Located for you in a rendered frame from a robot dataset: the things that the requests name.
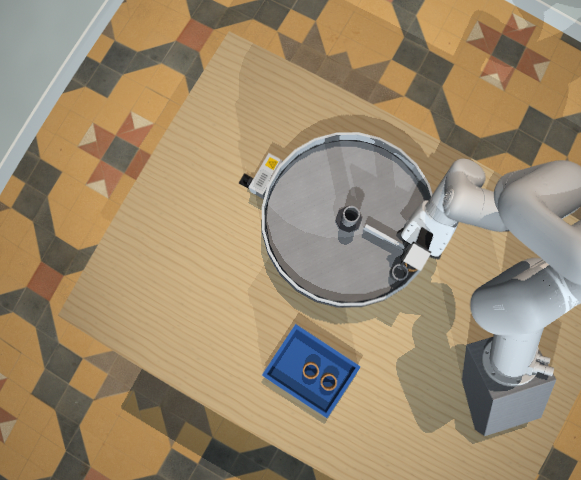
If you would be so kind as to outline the blue crate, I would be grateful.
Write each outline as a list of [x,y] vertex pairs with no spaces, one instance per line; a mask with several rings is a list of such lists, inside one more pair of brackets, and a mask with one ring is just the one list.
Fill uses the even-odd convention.
[[[314,362],[319,368],[314,379],[303,374],[307,362]],[[357,371],[355,362],[295,324],[262,376],[324,416],[332,412]],[[333,374],[337,380],[331,391],[321,385],[325,373]]]

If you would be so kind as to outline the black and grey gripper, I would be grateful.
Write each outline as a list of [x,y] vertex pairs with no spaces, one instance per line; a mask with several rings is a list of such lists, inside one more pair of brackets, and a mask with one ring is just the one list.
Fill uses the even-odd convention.
[[[404,225],[404,227],[406,227],[400,229],[396,234],[396,237],[403,242],[405,248],[405,251],[400,257],[401,260],[405,256],[412,242],[416,242],[421,227],[434,234],[429,247],[429,250],[432,252],[429,258],[431,257],[439,260],[441,257],[440,254],[449,243],[458,226],[459,222],[453,225],[444,225],[434,220],[427,212],[427,202],[428,201],[426,200],[418,206]],[[421,220],[419,219],[420,217],[422,218]]]

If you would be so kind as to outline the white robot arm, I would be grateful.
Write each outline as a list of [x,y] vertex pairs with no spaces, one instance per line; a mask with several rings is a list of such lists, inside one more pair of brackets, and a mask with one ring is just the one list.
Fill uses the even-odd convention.
[[483,351],[484,370],[494,381],[515,387],[538,372],[553,375],[554,367],[540,364],[551,359],[538,354],[543,329],[581,304],[581,220],[573,225],[561,220],[581,207],[581,166],[557,160],[509,172],[494,192],[478,188],[485,179],[474,161],[456,160],[426,209],[444,225],[510,231],[540,257],[505,270],[470,300],[474,320],[494,334]]

